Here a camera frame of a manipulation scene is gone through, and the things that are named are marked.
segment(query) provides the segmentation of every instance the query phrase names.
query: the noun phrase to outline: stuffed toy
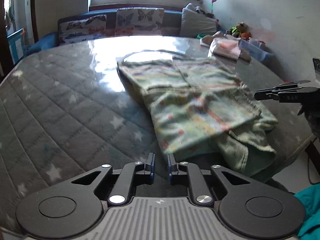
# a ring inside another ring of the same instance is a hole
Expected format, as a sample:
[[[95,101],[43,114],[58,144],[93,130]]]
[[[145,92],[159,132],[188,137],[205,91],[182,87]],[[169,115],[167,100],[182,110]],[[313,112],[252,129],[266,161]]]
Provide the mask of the stuffed toy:
[[[245,23],[238,23],[236,27],[231,27],[227,30],[227,34],[231,34],[232,36],[238,38],[241,37],[242,33],[247,33],[248,26]]]

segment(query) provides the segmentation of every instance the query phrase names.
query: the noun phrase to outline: sofa armrest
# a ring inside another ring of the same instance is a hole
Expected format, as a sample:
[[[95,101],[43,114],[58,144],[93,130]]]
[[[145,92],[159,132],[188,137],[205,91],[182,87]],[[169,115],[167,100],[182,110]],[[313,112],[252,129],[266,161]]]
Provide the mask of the sofa armrest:
[[[40,52],[42,50],[51,49],[59,45],[59,37],[57,32],[49,33],[43,36],[37,43],[31,46],[25,56]]]

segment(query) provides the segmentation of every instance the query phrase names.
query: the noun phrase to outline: silver screw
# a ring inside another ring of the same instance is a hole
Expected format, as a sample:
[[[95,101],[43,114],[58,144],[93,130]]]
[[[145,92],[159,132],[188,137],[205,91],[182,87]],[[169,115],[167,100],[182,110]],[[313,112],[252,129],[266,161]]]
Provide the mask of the silver screw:
[[[199,203],[209,203],[212,201],[212,197],[207,196],[207,195],[201,195],[201,196],[197,197],[196,200]]]
[[[114,204],[120,204],[125,201],[125,197],[121,195],[114,195],[109,198],[109,201]]]

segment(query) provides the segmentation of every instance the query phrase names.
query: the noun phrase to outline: triangular cutout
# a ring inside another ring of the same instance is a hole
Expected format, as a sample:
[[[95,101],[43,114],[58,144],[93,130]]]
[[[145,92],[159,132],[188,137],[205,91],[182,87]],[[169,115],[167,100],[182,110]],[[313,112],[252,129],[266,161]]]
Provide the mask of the triangular cutout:
[[[229,182],[232,185],[244,185],[244,184],[250,184],[249,181],[245,180],[245,179],[241,179],[227,171],[222,171],[222,174],[227,178],[227,180],[229,180]]]
[[[98,175],[100,174],[101,171],[94,171],[88,175],[85,175],[79,179],[74,180],[73,184],[80,184],[80,185],[90,185],[95,179],[96,177],[98,177]]]

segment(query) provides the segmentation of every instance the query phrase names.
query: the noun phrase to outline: table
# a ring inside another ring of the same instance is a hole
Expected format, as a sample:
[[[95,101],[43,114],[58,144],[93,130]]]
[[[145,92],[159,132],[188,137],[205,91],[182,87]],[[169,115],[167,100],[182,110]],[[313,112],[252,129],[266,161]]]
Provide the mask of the table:
[[[199,40],[162,36],[112,37],[70,44],[22,60],[0,86],[0,226],[18,232],[15,207],[27,194],[108,163],[114,169],[156,154],[152,186],[137,195],[180,196],[170,187],[150,115],[131,84],[121,80],[116,58],[144,49],[166,49],[207,57]],[[253,91],[283,81],[256,60],[221,58]],[[311,138],[295,104],[265,101],[279,120],[268,133],[277,151],[272,176],[290,165]],[[207,169],[223,163],[217,155],[187,161]]]

